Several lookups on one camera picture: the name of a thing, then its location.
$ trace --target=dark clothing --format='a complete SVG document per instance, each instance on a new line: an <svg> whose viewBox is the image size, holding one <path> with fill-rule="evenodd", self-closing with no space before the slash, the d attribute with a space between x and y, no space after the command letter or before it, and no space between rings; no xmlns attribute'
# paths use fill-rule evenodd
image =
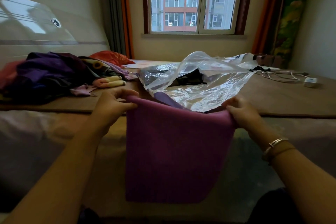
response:
<svg viewBox="0 0 336 224"><path fill-rule="evenodd" d="M17 77L6 87L18 103L42 104L69 94L69 90L97 78L70 53L32 52L17 66Z"/></svg>
<svg viewBox="0 0 336 224"><path fill-rule="evenodd" d="M255 205L247 224L303 224L294 201L285 188L272 190L263 195Z"/></svg>

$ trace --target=pile of clothes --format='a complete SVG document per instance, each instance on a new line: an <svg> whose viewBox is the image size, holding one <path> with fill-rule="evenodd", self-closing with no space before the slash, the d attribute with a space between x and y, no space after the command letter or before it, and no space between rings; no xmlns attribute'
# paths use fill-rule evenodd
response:
<svg viewBox="0 0 336 224"><path fill-rule="evenodd" d="M116 52L104 51L89 57L77 57L70 53L32 52L24 61L6 64L0 72L2 100L25 104L48 103L57 97L73 94L90 96L96 88L125 85L134 79L115 60L133 63Z"/></svg>

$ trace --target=cable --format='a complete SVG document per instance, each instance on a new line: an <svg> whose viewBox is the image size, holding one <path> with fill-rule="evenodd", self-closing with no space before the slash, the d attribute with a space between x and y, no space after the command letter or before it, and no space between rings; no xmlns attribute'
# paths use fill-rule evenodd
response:
<svg viewBox="0 0 336 224"><path fill-rule="evenodd" d="M263 77L271 79L276 82L285 82L285 83L297 83L300 82L299 78L296 78L296 76L303 76L306 77L304 74L306 73L293 73L291 70L271 70L271 71L258 71L256 74L262 74ZM291 75L291 78L282 76L282 75Z"/></svg>

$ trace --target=red pillow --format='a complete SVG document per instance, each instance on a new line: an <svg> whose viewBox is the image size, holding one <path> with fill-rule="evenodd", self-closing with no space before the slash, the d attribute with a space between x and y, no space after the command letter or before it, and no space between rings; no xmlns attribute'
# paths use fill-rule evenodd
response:
<svg viewBox="0 0 336 224"><path fill-rule="evenodd" d="M126 57L125 55L122 55L118 52L112 52L112 51L101 51L96 52L89 56L90 58L94 59L100 59L103 61L110 62L117 66L127 65L127 64L135 64L135 62L131 61Z"/></svg>

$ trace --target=pink cloth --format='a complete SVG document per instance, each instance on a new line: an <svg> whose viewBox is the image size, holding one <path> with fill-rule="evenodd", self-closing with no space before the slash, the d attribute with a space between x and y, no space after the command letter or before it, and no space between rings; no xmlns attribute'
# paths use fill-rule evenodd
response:
<svg viewBox="0 0 336 224"><path fill-rule="evenodd" d="M4 68L0 71L0 90L3 90L14 81L18 75L16 73L16 67L23 62L24 60L13 61L4 66Z"/></svg>
<svg viewBox="0 0 336 224"><path fill-rule="evenodd" d="M127 111L126 200L204 200L235 131L229 112L192 112L134 96L127 101L138 107Z"/></svg>
<svg viewBox="0 0 336 224"><path fill-rule="evenodd" d="M97 87L93 86L93 85L87 85L84 84L82 86L70 89L71 94L75 95L75 96L94 96L96 97L96 95L91 94L91 91L94 91Z"/></svg>

